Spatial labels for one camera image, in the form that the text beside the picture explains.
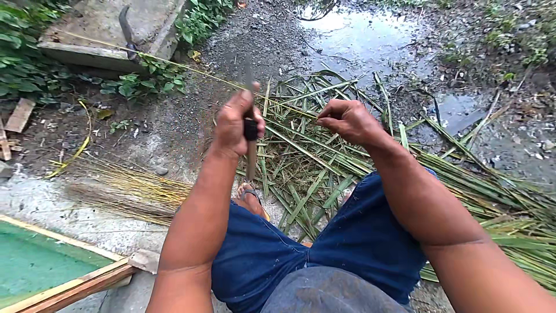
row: fingernail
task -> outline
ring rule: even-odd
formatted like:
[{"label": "fingernail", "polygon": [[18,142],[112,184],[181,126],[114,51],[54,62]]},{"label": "fingernail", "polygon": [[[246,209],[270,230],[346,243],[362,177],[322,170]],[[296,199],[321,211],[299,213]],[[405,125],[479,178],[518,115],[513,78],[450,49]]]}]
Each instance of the fingernail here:
[{"label": "fingernail", "polygon": [[244,100],[246,100],[246,101],[250,101],[250,100],[251,100],[251,91],[249,91],[249,90],[244,90],[244,91],[241,93],[241,97],[242,97]]}]

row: person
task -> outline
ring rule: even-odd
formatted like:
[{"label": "person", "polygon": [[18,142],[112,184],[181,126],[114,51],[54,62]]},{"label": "person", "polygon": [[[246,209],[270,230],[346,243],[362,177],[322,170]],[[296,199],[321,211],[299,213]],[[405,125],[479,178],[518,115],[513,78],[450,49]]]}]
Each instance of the person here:
[{"label": "person", "polygon": [[[426,260],[457,312],[556,312],[460,202],[357,101],[331,100],[316,124],[365,148],[378,172],[353,190],[312,247],[281,233],[242,185],[230,201],[242,117],[239,92],[221,109],[197,182],[176,213],[147,312],[407,312]],[[258,136],[265,122],[254,108]]]}]

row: blue shorts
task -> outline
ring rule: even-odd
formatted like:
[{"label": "blue shorts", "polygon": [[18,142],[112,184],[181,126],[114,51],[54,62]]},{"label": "blue shorts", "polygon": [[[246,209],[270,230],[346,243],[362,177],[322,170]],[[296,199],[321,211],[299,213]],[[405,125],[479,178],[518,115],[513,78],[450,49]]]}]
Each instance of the blue shorts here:
[{"label": "blue shorts", "polygon": [[330,266],[358,275],[406,305],[425,261],[419,243],[390,211],[380,176],[373,172],[357,184],[311,248],[232,202],[226,237],[212,264],[212,290],[234,313],[259,312],[289,273]]}]

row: puddle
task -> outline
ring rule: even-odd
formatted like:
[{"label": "puddle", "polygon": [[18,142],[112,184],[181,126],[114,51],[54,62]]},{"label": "puddle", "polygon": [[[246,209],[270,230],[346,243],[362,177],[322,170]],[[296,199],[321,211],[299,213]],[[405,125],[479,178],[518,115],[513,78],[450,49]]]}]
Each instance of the puddle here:
[{"label": "puddle", "polygon": [[334,7],[326,15],[314,8],[298,9],[306,29],[316,30],[318,36],[309,41],[307,48],[314,71],[331,69],[345,78],[367,74],[361,85],[373,84],[372,71],[381,76],[403,71],[423,78],[432,73],[427,64],[433,53],[416,58],[409,44],[424,33],[425,27],[405,16],[392,12],[348,12],[344,7]]},{"label": "puddle", "polygon": [[438,97],[438,104],[442,125],[452,136],[487,115],[479,102],[471,96],[441,95]]}]

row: knife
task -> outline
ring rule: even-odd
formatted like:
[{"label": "knife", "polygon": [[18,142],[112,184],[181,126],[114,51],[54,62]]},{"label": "knife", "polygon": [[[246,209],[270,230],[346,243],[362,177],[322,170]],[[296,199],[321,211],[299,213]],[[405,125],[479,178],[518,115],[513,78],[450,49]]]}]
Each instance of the knife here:
[{"label": "knife", "polygon": [[[245,85],[247,90],[253,93],[253,72],[251,70],[251,55],[245,55]],[[245,176],[250,182],[255,177],[255,167],[257,164],[257,122],[253,114],[253,103],[244,115],[244,136],[247,139],[247,169]]]}]

